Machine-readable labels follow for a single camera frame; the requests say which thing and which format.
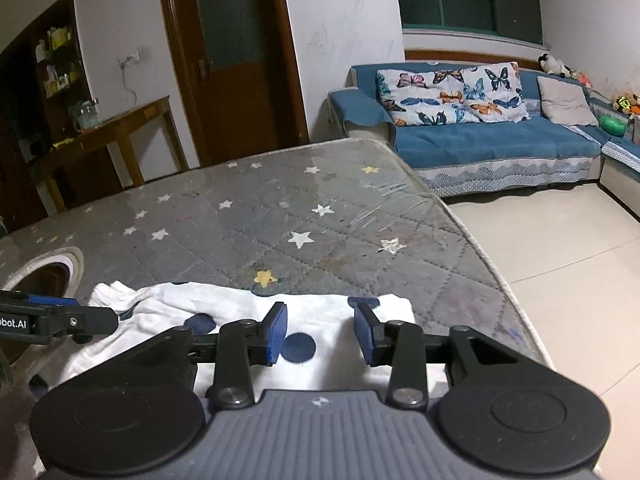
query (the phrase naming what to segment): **door frame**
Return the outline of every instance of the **door frame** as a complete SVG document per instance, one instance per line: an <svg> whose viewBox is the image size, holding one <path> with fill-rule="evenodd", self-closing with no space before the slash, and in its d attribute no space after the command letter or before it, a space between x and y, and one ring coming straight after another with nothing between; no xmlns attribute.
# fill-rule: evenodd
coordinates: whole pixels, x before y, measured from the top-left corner
<svg viewBox="0 0 640 480"><path fill-rule="evenodd" d="M201 167L213 164L207 150L206 136L202 118L198 113L196 97L191 89L189 78L189 65L186 59L184 45L180 34L180 25L175 0L160 0L162 5L162 15L164 16L164 26L169 40L169 50L174 62L175 76L178 80L178 88L184 104L184 112L191 129L193 143L200 159ZM296 130L298 131L298 144L309 143L309 132L306 125L305 107L302 100L302 87L300 86L300 74L298 73L298 62L293 44L293 34L289 21L289 11L287 0L273 0L275 4L276 18L278 22L278 34L282 44L284 62L287 71L287 83L289 87L289 101L291 113L294 119Z"/></svg>

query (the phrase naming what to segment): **tile floor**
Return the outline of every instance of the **tile floor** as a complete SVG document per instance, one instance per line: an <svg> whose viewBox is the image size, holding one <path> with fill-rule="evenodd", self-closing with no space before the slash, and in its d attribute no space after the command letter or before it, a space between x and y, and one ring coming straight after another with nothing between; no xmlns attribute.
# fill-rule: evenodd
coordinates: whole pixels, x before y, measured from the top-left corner
<svg viewBox="0 0 640 480"><path fill-rule="evenodd" d="M612 416L606 480L640 467L640 222L596 184L450 207L511 284L558 371Z"/></svg>

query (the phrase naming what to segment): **blue sofa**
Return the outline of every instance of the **blue sofa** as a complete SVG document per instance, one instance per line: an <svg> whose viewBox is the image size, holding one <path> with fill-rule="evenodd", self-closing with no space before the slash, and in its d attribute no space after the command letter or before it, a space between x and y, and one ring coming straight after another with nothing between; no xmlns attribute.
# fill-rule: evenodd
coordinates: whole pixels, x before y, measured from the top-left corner
<svg viewBox="0 0 640 480"><path fill-rule="evenodd" d="M378 102L378 70L434 72L465 66L470 65L406 62L353 66L352 86L329 95L332 118L345 136L372 137L391 144L440 196L599 179L602 147L610 136L597 126L561 126L540 115L537 77L555 76L520 70L522 97L531 119L519 123L396 127Z"/></svg>

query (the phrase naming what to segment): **green ball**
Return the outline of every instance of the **green ball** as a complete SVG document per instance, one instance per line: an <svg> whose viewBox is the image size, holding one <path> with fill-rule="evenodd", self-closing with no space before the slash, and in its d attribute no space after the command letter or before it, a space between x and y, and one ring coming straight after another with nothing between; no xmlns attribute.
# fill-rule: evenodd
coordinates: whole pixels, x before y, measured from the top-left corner
<svg viewBox="0 0 640 480"><path fill-rule="evenodd" d="M600 127L609 135L613 135L616 137L623 137L625 135L625 121L614 119L613 117L602 116L598 122L600 123Z"/></svg>

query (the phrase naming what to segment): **white wall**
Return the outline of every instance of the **white wall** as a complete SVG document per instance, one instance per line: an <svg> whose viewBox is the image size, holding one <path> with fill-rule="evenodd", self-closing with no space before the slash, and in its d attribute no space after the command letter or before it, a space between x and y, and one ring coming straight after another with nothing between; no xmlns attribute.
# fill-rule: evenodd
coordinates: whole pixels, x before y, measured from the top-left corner
<svg viewBox="0 0 640 480"><path fill-rule="evenodd" d="M545 43L606 96L640 93L640 0L540 0Z"/></svg>
<svg viewBox="0 0 640 480"><path fill-rule="evenodd" d="M402 35L406 49L422 50L461 50L464 52L481 52L499 56L538 59L548 52L544 46L532 45L523 41L496 39L482 34L463 34L446 31L414 31L406 30Z"/></svg>
<svg viewBox="0 0 640 480"><path fill-rule="evenodd" d="M327 92L354 64L404 61L398 0L287 0L312 142L333 137Z"/></svg>
<svg viewBox="0 0 640 480"><path fill-rule="evenodd" d="M0 0L0 51L56 0ZM100 114L110 117L133 105L124 91L118 58L140 51L141 62L127 69L138 104L171 96L178 135L190 167L199 165L164 29L160 0L75 0L78 35L89 86L100 101ZM143 176L149 180L177 171L157 120L132 136ZM110 152L124 185L130 184L117 147Z"/></svg>

